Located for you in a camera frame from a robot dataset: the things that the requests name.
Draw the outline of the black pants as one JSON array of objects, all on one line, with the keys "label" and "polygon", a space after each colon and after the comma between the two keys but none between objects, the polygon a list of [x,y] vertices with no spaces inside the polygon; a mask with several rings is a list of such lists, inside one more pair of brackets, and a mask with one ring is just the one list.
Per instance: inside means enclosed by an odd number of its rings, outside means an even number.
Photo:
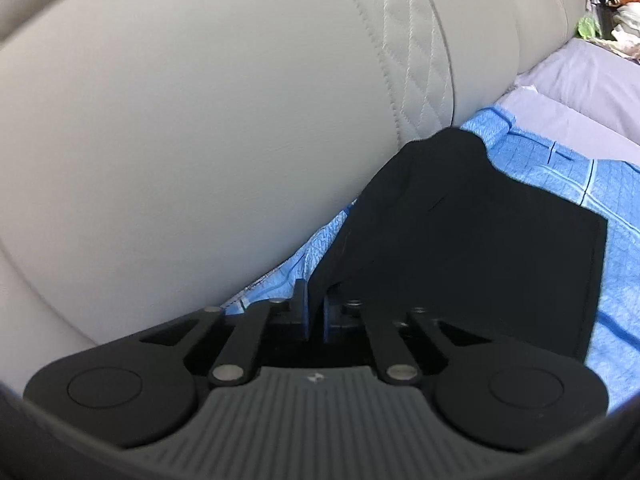
[{"label": "black pants", "polygon": [[497,169],[476,134],[442,130],[406,144],[349,209],[308,283],[311,337],[324,336],[323,301],[337,295],[583,360],[607,229]]}]

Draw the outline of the beige padded leather headboard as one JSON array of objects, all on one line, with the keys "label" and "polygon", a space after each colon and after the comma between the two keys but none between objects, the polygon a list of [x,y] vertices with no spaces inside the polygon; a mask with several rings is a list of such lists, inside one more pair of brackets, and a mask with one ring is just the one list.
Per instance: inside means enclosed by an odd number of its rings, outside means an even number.
[{"label": "beige padded leather headboard", "polygon": [[1,380],[218,306],[585,0],[1,0]]}]

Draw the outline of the lavender blanket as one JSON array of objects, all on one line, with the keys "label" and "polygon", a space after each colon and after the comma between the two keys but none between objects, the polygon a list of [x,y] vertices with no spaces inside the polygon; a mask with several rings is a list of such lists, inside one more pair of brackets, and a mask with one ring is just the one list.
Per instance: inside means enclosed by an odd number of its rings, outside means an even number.
[{"label": "lavender blanket", "polygon": [[584,40],[518,76],[498,105],[579,154],[639,163],[639,66]]}]

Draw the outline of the cluttered clothes pile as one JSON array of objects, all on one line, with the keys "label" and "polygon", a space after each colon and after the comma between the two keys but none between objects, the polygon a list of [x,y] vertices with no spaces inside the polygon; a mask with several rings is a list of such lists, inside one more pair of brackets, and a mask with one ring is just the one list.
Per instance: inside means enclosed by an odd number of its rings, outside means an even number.
[{"label": "cluttered clothes pile", "polygon": [[577,36],[639,63],[639,0],[587,0]]}]

